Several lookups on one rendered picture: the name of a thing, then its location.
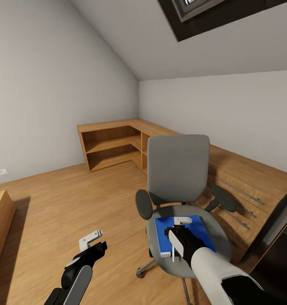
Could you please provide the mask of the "folder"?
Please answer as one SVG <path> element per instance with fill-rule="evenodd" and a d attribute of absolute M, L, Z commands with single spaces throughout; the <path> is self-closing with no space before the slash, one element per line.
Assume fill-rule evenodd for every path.
<path fill-rule="evenodd" d="M 207 231 L 205 230 L 204 225 L 202 224 L 202 221 L 199 218 L 199 216 L 192 215 L 192 216 L 181 216 L 181 217 L 191 218 L 192 223 L 184 224 L 185 228 L 187 228 L 191 232 L 191 234 L 196 236 L 198 239 L 201 239 L 208 248 L 215 251 L 215 247 L 211 242 L 210 237 Z M 164 230 L 167 229 L 167 227 L 174 227 L 174 217 L 155 218 L 155 227 L 156 227 L 160 257 L 162 258 L 172 257 L 173 245 L 165 235 Z M 181 256 L 176 249 L 175 249 L 175 256 Z"/>

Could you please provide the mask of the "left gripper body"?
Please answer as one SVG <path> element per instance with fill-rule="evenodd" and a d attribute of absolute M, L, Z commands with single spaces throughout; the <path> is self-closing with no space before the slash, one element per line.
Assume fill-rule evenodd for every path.
<path fill-rule="evenodd" d="M 89 249 L 85 250 L 84 252 L 81 252 L 80 254 L 74 256 L 74 259 L 81 256 L 82 254 L 90 254 L 93 257 L 94 264 L 97 260 L 99 260 L 101 257 L 105 255 L 102 242 L 99 242 L 97 244 L 94 244 Z"/>

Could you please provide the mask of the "swivel chair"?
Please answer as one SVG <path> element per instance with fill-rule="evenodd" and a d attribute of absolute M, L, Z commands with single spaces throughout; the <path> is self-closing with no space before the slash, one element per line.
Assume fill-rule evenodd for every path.
<path fill-rule="evenodd" d="M 135 202 L 140 216 L 146 220 L 146 234 L 149 243 L 149 256 L 154 258 L 137 270 L 136 276 L 142 278 L 144 270 L 155 262 L 166 273 L 181 277 L 187 305 L 190 299 L 185 278 L 197 278 L 187 261 L 181 256 L 160 257 L 155 227 L 155 218 L 176 216 L 199 216 L 215 247 L 215 253 L 231 260 L 229 239 L 219 222 L 209 213 L 219 204 L 234 213 L 237 206 L 229 193 L 213 184 L 211 192 L 215 199 L 203 209 L 186 205 L 196 202 L 207 186 L 210 158 L 210 139 L 201 134 L 175 134 L 151 136 L 147 143 L 147 188 L 138 190 Z M 161 204 L 180 202 L 182 205 Z M 153 205 L 156 209 L 153 210 Z"/>

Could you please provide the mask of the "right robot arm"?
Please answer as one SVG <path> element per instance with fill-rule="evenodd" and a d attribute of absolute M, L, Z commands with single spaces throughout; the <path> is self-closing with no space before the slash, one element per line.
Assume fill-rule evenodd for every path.
<path fill-rule="evenodd" d="M 212 305 L 287 305 L 287 301 L 265 292 L 249 274 L 228 263 L 191 234 L 184 224 L 189 217 L 174 217 L 174 227 L 165 235 L 198 278 Z"/>

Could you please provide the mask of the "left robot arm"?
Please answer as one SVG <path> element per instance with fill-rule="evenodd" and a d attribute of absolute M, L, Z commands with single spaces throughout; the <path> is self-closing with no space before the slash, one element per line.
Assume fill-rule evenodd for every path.
<path fill-rule="evenodd" d="M 90 246 L 89 243 L 102 237 L 102 230 L 81 238 L 80 254 L 64 268 L 61 279 L 62 288 L 53 289 L 44 305 L 79 305 L 92 279 L 93 265 L 105 255 L 106 241 Z"/>

